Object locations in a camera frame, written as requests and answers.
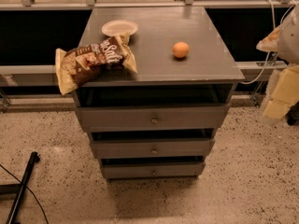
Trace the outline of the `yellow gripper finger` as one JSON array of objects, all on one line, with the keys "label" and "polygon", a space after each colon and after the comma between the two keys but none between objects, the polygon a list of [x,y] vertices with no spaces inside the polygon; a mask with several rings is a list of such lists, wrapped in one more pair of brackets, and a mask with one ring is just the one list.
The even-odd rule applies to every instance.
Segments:
[{"label": "yellow gripper finger", "polygon": [[256,49],[264,52],[277,52],[278,51],[278,35],[281,26],[276,27],[267,37],[261,40]]},{"label": "yellow gripper finger", "polygon": [[299,64],[275,69],[268,80],[261,110],[264,120],[281,120],[299,102]]}]

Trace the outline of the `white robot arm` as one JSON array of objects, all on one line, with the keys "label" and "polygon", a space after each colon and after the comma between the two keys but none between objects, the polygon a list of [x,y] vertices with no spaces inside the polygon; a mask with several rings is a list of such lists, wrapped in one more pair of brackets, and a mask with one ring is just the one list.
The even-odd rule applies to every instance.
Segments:
[{"label": "white robot arm", "polygon": [[299,6],[261,40],[256,49],[276,52],[280,59],[289,63],[287,68],[275,70],[270,76],[262,104],[264,120],[283,119],[299,102]]}]

